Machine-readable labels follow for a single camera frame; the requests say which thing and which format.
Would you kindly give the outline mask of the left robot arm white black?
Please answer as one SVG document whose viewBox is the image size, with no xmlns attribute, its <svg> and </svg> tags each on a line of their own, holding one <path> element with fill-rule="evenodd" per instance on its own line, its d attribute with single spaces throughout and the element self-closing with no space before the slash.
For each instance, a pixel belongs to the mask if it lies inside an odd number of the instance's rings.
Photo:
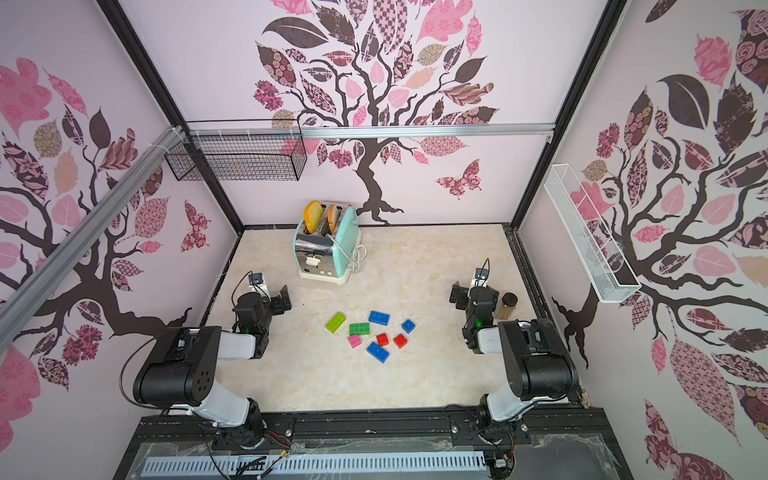
<svg viewBox="0 0 768 480">
<path fill-rule="evenodd" d="M 239 438 L 249 449 L 267 436 L 257 402 L 216 379 L 221 361 L 257 360 L 269 344 L 273 318 L 292 309 L 289 289 L 275 296 L 257 286 L 235 302 L 235 330 L 220 326 L 171 328 L 154 346 L 132 385 L 132 402 L 143 408 L 181 410 Z"/>
</svg>

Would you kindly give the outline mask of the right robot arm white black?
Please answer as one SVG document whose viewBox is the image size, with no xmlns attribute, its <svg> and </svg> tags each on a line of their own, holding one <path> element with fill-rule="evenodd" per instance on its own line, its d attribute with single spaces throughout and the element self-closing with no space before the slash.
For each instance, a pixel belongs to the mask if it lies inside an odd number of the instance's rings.
<svg viewBox="0 0 768 480">
<path fill-rule="evenodd" d="M 500 294 L 478 282 L 470 287 L 454 283 L 449 302 L 465 313 L 462 337 L 467 348 L 503 360 L 505 382 L 483 395 L 478 406 L 480 439 L 490 428 L 520 421 L 540 403 L 567 398 L 577 386 L 573 362 L 551 322 L 502 317 L 517 305 L 515 294 Z"/>
</svg>

